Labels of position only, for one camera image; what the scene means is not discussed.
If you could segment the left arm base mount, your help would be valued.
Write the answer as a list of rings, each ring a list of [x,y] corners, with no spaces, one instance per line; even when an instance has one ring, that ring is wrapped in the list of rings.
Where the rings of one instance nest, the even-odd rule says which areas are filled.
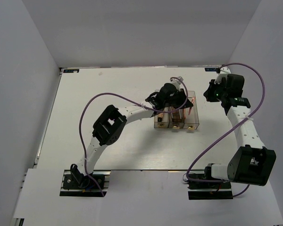
[[[110,171],[94,171],[84,176],[77,166],[64,170],[59,196],[61,197],[104,197],[108,191]]]

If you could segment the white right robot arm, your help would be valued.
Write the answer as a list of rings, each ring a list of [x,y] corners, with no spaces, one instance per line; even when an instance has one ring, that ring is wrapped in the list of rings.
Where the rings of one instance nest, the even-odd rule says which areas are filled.
[[[224,74],[211,80],[204,93],[208,102],[221,102],[238,146],[228,164],[210,164],[211,171],[203,176],[204,184],[210,188],[216,187],[221,179],[265,186],[276,160],[275,151],[265,147],[250,119],[250,103],[242,97],[243,86],[243,76]]]

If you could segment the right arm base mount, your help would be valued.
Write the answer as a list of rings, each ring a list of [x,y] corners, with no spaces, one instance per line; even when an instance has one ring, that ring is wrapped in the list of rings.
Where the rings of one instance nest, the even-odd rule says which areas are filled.
[[[183,181],[188,185],[189,200],[230,200],[233,199],[230,182],[193,182],[183,175]]]

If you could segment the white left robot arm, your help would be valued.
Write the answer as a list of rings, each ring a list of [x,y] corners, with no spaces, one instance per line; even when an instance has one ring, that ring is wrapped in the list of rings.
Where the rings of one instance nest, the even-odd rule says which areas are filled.
[[[159,91],[151,93],[144,101],[135,102],[121,95],[116,97],[131,103],[129,107],[117,108],[109,105],[93,124],[90,144],[83,145],[84,156],[77,164],[72,164],[70,172],[75,184],[85,188],[92,177],[94,167],[103,151],[114,144],[120,137],[124,127],[134,121],[152,118],[160,113],[167,113],[166,108],[173,111],[191,108],[193,103],[188,99],[188,90],[181,88],[184,83],[180,78],[172,77]]]

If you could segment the square foundation bottle black pump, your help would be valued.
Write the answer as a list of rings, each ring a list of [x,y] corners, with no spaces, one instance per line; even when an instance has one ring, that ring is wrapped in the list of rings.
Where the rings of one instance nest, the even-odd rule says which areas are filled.
[[[160,113],[158,114],[158,122],[164,122],[164,117],[165,117],[165,114],[164,113]]]

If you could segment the black-cased brown eyeshadow palette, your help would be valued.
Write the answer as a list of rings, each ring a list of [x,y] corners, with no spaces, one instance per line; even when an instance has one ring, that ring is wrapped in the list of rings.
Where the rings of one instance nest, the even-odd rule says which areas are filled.
[[[171,113],[171,121],[173,123],[181,123],[182,122],[182,113],[181,110],[177,110]]]

